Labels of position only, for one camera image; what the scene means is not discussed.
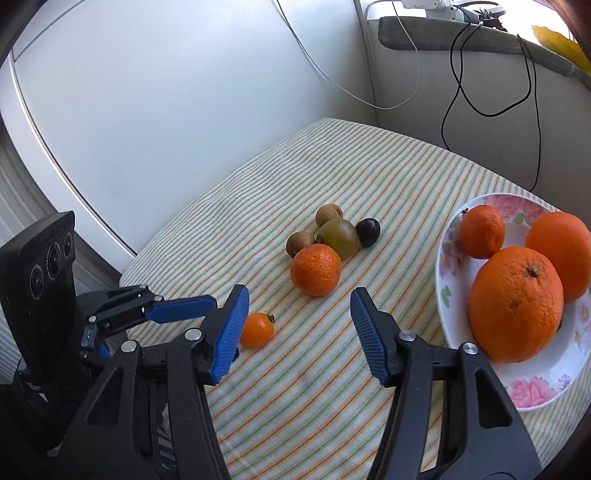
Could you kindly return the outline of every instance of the yellow object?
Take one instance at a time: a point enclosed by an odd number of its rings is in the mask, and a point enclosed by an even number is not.
[[[581,70],[591,75],[591,63],[589,63],[589,59],[585,56],[578,43],[546,27],[532,25],[531,29],[542,46],[558,55],[562,55],[565,59],[570,60]]]

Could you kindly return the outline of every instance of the table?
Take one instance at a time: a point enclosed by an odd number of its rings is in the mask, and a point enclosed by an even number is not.
[[[251,311],[275,315],[276,336],[241,349],[208,391],[233,479],[362,479],[367,476],[393,392],[371,377],[349,314],[349,295],[367,287],[402,329],[444,345],[434,291],[436,243],[464,202],[487,192],[535,198],[497,174],[439,147],[342,120],[323,119],[271,147],[195,200],[160,231],[121,278],[167,299],[214,295],[236,283]],[[314,214],[337,203],[353,224],[378,219],[382,235],[343,265],[330,295],[313,299],[290,281],[288,236],[316,231]],[[165,342],[200,320],[129,332]],[[551,406],[523,415],[543,465],[574,431],[591,398],[587,363]],[[433,386],[423,468],[434,466],[443,385]]]

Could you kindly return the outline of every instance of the kiwi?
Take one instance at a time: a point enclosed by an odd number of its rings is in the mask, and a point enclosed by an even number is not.
[[[322,228],[326,222],[333,218],[343,218],[343,210],[341,207],[334,203],[323,205],[316,212],[316,225],[318,225],[318,228]]]
[[[290,237],[287,239],[285,251],[291,258],[294,258],[296,253],[298,253],[304,247],[315,243],[316,239],[310,232],[296,232],[290,235]]]

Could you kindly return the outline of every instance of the black cable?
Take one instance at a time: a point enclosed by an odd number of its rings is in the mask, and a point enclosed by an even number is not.
[[[487,118],[493,118],[493,117],[496,117],[496,116],[500,116],[503,113],[508,112],[512,108],[515,108],[516,106],[522,104],[523,102],[525,102],[530,97],[532,85],[531,85],[530,68],[529,68],[529,65],[527,63],[527,56],[525,54],[525,51],[527,50],[527,54],[530,57],[530,60],[531,60],[531,63],[532,63],[532,67],[533,67],[533,70],[534,70],[535,113],[536,113],[537,123],[538,123],[538,166],[537,166],[537,172],[536,172],[536,175],[535,175],[534,186],[532,186],[532,188],[530,188],[530,192],[531,192],[536,187],[536,185],[538,183],[538,178],[540,176],[541,153],[542,153],[542,132],[541,132],[541,127],[540,127],[540,110],[538,108],[538,77],[537,77],[537,72],[536,72],[536,69],[535,69],[534,59],[533,59],[533,57],[531,55],[530,49],[527,47],[527,45],[525,44],[525,42],[523,41],[523,39],[519,35],[517,35],[517,39],[519,41],[519,46],[521,47],[521,53],[523,54],[523,58],[524,58],[524,61],[525,61],[525,69],[527,71],[527,77],[528,77],[528,81],[529,81],[529,90],[528,90],[527,94],[521,100],[513,103],[512,105],[509,105],[507,108],[504,108],[503,110],[501,110],[501,111],[499,111],[497,113],[484,113],[484,112],[481,112],[470,101],[470,99],[466,95],[466,92],[464,91],[464,88],[462,86],[462,79],[463,79],[463,74],[464,74],[464,58],[463,58],[464,57],[464,46],[466,45],[466,43],[468,42],[468,40],[470,40],[471,36],[474,35],[477,32],[477,30],[481,27],[481,25],[478,25],[472,31],[472,33],[470,33],[470,35],[468,35],[468,37],[462,43],[462,46],[460,48],[460,76],[459,76],[459,78],[458,78],[458,76],[456,74],[456,70],[455,70],[454,65],[453,65],[453,50],[454,50],[454,47],[456,45],[457,39],[462,35],[462,33],[469,26],[470,26],[470,24],[467,24],[464,28],[462,28],[462,30],[460,30],[460,32],[456,35],[456,38],[454,38],[454,40],[452,42],[452,47],[450,49],[450,60],[449,60],[449,62],[450,62],[450,67],[452,68],[453,76],[454,76],[454,78],[456,79],[456,82],[457,82],[457,90],[456,90],[456,94],[454,95],[451,103],[449,104],[449,107],[447,108],[446,114],[443,117],[443,121],[441,122],[441,139],[443,140],[443,143],[446,146],[446,148],[448,150],[450,150],[449,145],[447,145],[447,141],[445,140],[444,127],[445,127],[445,122],[447,120],[447,117],[449,116],[449,113],[452,110],[452,107],[453,107],[454,103],[456,102],[457,97],[459,96],[460,92],[462,92],[462,95],[466,99],[466,102],[468,103],[468,105],[470,105],[470,107],[476,113],[478,113],[479,115],[482,115],[484,117],[487,117]]]
[[[535,71],[534,58],[531,56],[530,49],[527,43],[524,43],[527,54],[530,56],[531,64],[534,68],[534,100],[535,100],[535,116],[538,121],[538,168],[535,172],[534,186],[530,188],[530,192],[534,191],[534,188],[538,184],[538,178],[540,178],[540,166],[542,165],[542,128],[540,126],[540,109],[538,107],[538,74]]]
[[[453,39],[452,47],[451,47],[451,49],[449,51],[449,58],[450,58],[450,62],[451,63],[453,63],[453,48],[456,46],[457,39],[460,38],[460,35],[462,35],[466,31],[466,29],[468,27],[470,27],[470,24],[469,23],[467,23],[466,26],[464,28],[462,28],[459,31],[459,33],[456,35],[456,38]],[[453,104],[456,103],[456,100],[457,100],[458,95],[460,95],[460,85],[462,84],[462,78],[463,78],[463,76],[464,76],[464,64],[463,64],[463,62],[461,62],[461,64],[460,64],[460,78],[457,81],[456,94],[454,95],[451,103],[449,104],[449,107],[447,107],[447,112],[445,112],[445,115],[443,116],[443,121],[441,122],[441,139],[443,140],[443,144],[445,145],[445,147],[449,151],[451,151],[452,149],[449,148],[449,145],[447,145],[447,141],[445,140],[445,135],[444,135],[443,129],[445,127],[445,122],[447,120],[447,116],[449,115],[449,112],[452,111]]]

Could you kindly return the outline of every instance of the dark plum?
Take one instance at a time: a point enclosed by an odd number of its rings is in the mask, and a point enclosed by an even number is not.
[[[375,218],[365,218],[361,220],[356,226],[357,236],[359,242],[365,248],[371,247],[378,241],[381,228],[379,222]]]

